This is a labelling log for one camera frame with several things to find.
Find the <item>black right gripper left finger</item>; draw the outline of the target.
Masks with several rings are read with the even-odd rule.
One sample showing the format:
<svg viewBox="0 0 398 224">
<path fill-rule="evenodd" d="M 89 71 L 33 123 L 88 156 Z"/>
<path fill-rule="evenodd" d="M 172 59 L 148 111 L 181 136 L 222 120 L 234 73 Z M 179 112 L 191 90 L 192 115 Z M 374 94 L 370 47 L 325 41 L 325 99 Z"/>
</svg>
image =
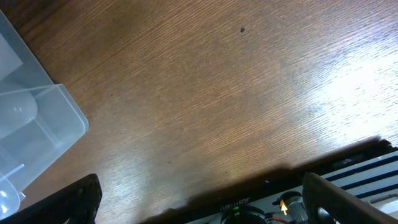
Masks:
<svg viewBox="0 0 398 224">
<path fill-rule="evenodd" d="M 1 220 L 1 224 L 94 224 L 101 198 L 98 176 L 89 174 Z"/>
</svg>

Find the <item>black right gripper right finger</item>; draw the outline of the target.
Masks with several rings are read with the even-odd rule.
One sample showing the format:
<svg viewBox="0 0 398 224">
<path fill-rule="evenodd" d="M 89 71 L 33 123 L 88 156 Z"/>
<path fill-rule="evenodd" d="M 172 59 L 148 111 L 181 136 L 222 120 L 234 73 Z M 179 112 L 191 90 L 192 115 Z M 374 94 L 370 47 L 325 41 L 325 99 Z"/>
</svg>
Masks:
<svg viewBox="0 0 398 224">
<path fill-rule="evenodd" d="M 363 202 L 315 173 L 307 172 L 302 196 L 308 222 L 397 224 L 397 219 Z"/>
</svg>

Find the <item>clear plastic storage bin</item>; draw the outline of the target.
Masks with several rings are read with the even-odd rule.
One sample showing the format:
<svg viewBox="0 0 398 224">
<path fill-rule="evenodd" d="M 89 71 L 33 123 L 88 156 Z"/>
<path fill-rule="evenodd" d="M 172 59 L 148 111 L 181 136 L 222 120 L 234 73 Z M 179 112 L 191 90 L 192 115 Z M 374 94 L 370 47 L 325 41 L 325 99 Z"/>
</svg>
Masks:
<svg viewBox="0 0 398 224">
<path fill-rule="evenodd" d="M 1 218 L 17 213 L 23 191 L 89 128 L 62 84 L 54 83 L 1 15 Z"/>
</svg>

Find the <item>robot base equipment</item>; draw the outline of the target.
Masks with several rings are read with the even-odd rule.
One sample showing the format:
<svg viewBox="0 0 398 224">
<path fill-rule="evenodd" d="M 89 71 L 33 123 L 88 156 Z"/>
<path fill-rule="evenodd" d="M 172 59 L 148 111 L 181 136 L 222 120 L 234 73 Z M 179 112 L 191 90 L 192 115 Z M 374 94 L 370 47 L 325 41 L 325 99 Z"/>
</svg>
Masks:
<svg viewBox="0 0 398 224">
<path fill-rule="evenodd" d="M 397 147 L 372 139 L 251 191 L 148 223 L 397 223 Z"/>
</svg>

